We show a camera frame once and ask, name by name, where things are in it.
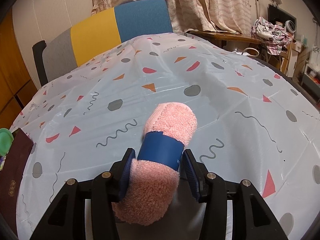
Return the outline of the pink towel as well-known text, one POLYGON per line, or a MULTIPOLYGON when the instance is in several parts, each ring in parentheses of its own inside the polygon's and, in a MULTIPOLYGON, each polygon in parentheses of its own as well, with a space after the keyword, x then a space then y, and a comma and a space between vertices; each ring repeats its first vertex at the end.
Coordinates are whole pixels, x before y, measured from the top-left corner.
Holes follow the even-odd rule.
POLYGON ((197 129, 193 111, 180 102, 160 103, 144 126, 125 197, 115 215, 130 224, 150 225, 166 213, 178 188, 182 153, 197 129))

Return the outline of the wooden wardrobe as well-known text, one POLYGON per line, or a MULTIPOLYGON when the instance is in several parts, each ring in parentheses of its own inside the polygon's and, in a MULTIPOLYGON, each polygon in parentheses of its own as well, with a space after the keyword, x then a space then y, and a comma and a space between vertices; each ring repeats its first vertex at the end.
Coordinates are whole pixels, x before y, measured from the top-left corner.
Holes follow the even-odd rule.
POLYGON ((18 47, 9 10, 1 22, 1 128, 10 128, 37 92, 18 47))

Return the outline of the grey yellow blue chair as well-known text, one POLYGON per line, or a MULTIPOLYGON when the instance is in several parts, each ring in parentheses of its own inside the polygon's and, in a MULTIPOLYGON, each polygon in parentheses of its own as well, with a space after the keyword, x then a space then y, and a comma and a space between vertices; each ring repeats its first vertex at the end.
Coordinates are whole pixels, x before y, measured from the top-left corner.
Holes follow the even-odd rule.
POLYGON ((172 31, 165 0, 140 0, 106 9, 50 42, 42 40, 33 45, 40 84, 44 86, 132 38, 172 31))

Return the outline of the black monitor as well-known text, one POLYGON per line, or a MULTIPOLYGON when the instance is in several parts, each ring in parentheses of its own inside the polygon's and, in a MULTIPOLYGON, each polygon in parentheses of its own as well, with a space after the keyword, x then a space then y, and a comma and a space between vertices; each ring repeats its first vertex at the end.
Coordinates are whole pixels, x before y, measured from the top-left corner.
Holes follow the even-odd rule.
POLYGON ((295 23, 295 25, 297 25, 296 18, 294 16, 284 11, 283 9, 280 9, 279 7, 271 4, 268 5, 267 16, 268 16, 268 21, 270 23, 281 25, 284 29, 285 29, 285 22, 287 20, 291 20, 295 23))

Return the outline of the patterned plastic tablecloth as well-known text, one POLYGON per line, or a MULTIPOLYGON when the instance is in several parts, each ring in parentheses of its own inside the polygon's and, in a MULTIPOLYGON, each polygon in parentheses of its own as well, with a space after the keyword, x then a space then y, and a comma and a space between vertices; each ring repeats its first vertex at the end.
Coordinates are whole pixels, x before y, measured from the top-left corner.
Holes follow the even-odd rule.
POLYGON ((248 179, 288 239, 319 214, 319 110, 264 64, 192 36, 143 35, 44 85, 12 124, 34 142, 16 207, 29 239, 63 184, 110 169, 149 132, 248 179))

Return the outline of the white round fan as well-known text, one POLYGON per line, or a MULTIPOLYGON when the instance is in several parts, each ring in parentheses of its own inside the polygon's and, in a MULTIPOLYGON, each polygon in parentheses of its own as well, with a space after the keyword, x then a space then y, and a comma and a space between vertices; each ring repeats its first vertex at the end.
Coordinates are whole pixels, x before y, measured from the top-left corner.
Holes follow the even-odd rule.
POLYGON ((287 20, 285 22, 285 29, 287 32, 294 34, 296 32, 296 25, 293 21, 287 20))

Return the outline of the gold tin box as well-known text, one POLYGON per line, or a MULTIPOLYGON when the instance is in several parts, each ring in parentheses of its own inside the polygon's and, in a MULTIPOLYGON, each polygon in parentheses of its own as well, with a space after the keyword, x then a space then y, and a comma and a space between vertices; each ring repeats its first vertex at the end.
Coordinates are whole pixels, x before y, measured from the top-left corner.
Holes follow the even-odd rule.
POLYGON ((29 158, 33 141, 19 128, 14 132, 14 140, 1 171, 1 215, 17 234, 16 206, 23 177, 23 171, 29 158))

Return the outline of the green cap bottle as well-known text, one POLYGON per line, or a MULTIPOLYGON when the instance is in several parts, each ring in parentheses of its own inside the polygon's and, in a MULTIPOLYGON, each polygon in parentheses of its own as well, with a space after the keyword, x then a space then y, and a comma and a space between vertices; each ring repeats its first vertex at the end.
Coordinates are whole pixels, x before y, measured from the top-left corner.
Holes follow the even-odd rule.
POLYGON ((14 137, 12 133, 6 129, 1 128, 0 129, 0 155, 1 157, 6 156, 9 152, 12 142, 14 140, 14 137))

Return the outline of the wooden side table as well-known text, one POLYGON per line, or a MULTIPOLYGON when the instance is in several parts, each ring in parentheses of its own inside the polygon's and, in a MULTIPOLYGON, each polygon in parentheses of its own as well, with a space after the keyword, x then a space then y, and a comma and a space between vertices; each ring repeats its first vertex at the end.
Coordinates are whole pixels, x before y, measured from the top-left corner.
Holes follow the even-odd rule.
POLYGON ((224 33, 224 32, 212 32, 212 31, 200 31, 200 30, 191 30, 188 31, 189 34, 193 34, 200 38, 203 38, 210 43, 222 48, 227 44, 227 42, 241 42, 248 43, 253 45, 256 48, 261 44, 261 41, 244 34, 235 34, 235 33, 224 33))

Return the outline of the pile of patterned clothes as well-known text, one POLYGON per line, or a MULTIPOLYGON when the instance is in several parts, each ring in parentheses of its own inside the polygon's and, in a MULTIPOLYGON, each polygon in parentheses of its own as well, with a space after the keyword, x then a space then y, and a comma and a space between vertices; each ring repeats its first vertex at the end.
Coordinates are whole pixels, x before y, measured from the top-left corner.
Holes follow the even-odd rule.
POLYGON ((280 55, 282 49, 292 41, 292 36, 283 27, 274 25, 263 17, 255 20, 251 27, 251 34, 266 45, 270 55, 280 55))

